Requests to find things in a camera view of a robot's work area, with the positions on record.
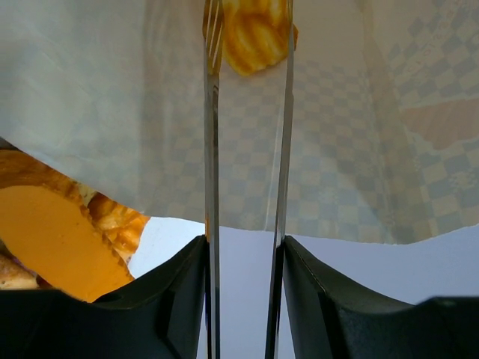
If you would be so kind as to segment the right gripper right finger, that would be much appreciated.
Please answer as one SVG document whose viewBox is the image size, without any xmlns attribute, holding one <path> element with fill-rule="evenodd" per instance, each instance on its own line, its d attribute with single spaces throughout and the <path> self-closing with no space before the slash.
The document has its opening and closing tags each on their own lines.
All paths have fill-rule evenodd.
<svg viewBox="0 0 479 359">
<path fill-rule="evenodd" d="M 297 358 L 413 356 L 401 312 L 382 295 L 317 259 L 291 236 L 284 242 L 285 291 Z"/>
</svg>

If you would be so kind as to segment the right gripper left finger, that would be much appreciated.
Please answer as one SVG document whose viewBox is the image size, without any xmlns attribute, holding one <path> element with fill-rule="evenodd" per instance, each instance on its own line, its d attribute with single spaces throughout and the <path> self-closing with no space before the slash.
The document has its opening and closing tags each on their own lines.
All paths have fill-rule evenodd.
<svg viewBox="0 0 479 359">
<path fill-rule="evenodd" d="M 206 239 L 197 236 L 160 266 L 98 298 L 106 341 L 93 358 L 195 358 L 204 305 Z"/>
</svg>

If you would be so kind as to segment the braided fake bread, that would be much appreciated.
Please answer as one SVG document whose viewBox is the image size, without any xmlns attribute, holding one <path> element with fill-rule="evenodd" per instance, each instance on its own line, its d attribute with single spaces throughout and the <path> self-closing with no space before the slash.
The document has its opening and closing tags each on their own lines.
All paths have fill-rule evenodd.
<svg viewBox="0 0 479 359">
<path fill-rule="evenodd" d="M 1 150 L 1 187 L 34 185 L 75 203 L 128 263 L 150 218 L 81 184 L 19 150 Z"/>
</svg>

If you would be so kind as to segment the paper bag with blue pattern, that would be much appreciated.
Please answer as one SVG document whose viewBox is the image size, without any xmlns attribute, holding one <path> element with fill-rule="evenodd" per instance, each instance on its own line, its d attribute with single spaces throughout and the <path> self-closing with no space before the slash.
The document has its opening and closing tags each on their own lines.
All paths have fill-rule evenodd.
<svg viewBox="0 0 479 359">
<path fill-rule="evenodd" d="M 409 244 L 478 223 L 478 3 L 225 1 L 219 219 Z M 202 1 L 3 1 L 1 139 L 152 216 L 204 218 Z"/>
</svg>

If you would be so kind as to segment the long twisted fake bread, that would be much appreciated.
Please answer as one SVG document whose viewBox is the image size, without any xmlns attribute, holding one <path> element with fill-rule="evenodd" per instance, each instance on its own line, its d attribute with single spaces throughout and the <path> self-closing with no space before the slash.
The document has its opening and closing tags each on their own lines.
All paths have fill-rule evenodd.
<svg viewBox="0 0 479 359">
<path fill-rule="evenodd" d="M 293 2 L 205 1 L 202 24 L 207 73 L 217 76 L 225 60 L 240 76 L 274 67 L 296 49 Z"/>
</svg>

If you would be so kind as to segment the metal tongs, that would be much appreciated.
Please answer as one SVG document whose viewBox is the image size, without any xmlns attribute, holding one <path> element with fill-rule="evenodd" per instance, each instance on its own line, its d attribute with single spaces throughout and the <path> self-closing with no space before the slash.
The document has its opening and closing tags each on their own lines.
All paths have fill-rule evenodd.
<svg viewBox="0 0 479 359">
<path fill-rule="evenodd" d="M 221 226 L 274 233 L 267 358 L 278 355 L 283 278 L 283 242 L 293 128 L 295 49 L 274 67 L 251 76 L 236 74 L 223 60 L 217 76 L 207 73 L 204 41 L 205 230 L 207 355 L 220 355 Z"/>
</svg>

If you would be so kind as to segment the long sliced fake baguette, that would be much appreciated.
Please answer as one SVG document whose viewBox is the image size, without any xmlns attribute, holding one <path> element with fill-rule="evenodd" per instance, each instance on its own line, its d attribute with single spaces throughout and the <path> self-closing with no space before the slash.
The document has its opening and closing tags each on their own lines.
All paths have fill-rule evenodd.
<svg viewBox="0 0 479 359">
<path fill-rule="evenodd" d="M 1 240 L 47 283 L 88 303 L 133 280 L 79 205 L 46 188 L 1 190 Z"/>
</svg>

